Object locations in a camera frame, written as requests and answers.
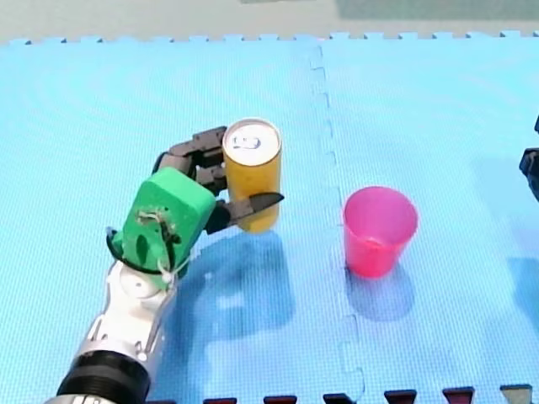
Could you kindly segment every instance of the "robotic arm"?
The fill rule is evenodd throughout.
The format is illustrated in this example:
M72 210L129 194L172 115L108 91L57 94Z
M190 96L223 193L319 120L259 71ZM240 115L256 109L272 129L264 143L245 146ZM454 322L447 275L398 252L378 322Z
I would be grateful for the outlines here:
M281 202L277 193L216 200L227 188L226 127L193 136L156 160L123 228L107 230L115 261L107 299L56 397L46 404L145 404L163 353L163 322L201 232L211 234ZM147 404L172 404L154 401Z

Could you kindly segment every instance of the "can lid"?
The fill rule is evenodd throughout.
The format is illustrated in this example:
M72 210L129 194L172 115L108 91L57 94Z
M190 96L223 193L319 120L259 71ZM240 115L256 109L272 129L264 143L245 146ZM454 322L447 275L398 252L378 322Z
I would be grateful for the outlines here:
M227 129L222 143L225 153L244 166L270 162L280 151L278 130L264 120L240 120Z

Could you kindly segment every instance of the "can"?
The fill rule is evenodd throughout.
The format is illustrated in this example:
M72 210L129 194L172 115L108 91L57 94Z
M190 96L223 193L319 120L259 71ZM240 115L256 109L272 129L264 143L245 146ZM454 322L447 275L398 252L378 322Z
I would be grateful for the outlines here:
M222 150L231 201L263 192L280 192L281 138L270 122L239 120L227 128ZM269 230L279 217L279 204L243 219L238 226L250 233Z

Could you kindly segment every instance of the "cup rim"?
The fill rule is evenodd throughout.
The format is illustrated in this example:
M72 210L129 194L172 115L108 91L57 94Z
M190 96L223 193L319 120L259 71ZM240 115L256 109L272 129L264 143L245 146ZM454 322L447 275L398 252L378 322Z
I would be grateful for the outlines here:
M400 199L402 199L405 204L411 208L412 212L414 213L414 227L411 231L407 231L406 232L406 236L405 237L402 237L402 241L399 241L399 242L395 242L395 243L391 243L391 244L380 244L379 246L373 246L373 248L375 249L387 249L387 248L398 248L398 247L402 247L404 245L406 245L411 239L412 237L414 237L414 234L417 232L418 230L418 227L419 227L419 213L418 213L418 210L417 208L415 207L415 205L412 203L412 201L410 200L410 198L408 196L406 196L405 194L403 194L402 192L398 191L397 189L393 189L393 188L389 188L389 187L384 187L384 186L380 186L380 185L373 185L373 186L369 186L369 187L364 187L362 189L358 189L356 190L355 192L353 192L352 194L350 194L350 196L348 197L348 199L346 200L346 203L344 204L344 209L343 209L343 223L344 223L344 229L349 233L349 235L351 237L353 237L356 241L358 242L363 242L364 240L366 240L365 238L360 238L357 236L357 234L355 233L354 230L352 230L350 228L350 226L348 226L347 224L347 220L346 220L346 212L350 206L350 200L357 194L361 193L361 192L365 192L365 191L370 191L370 190L373 190L373 189L383 189L383 190L386 190L386 191L390 191L394 194L396 194Z

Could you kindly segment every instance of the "plastic cup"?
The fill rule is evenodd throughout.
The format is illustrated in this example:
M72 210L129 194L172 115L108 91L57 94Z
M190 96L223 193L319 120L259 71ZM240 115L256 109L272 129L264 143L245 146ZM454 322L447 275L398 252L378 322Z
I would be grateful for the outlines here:
M344 207L344 253L351 272L380 278L397 263L418 227L414 205L400 192L369 187L353 193Z

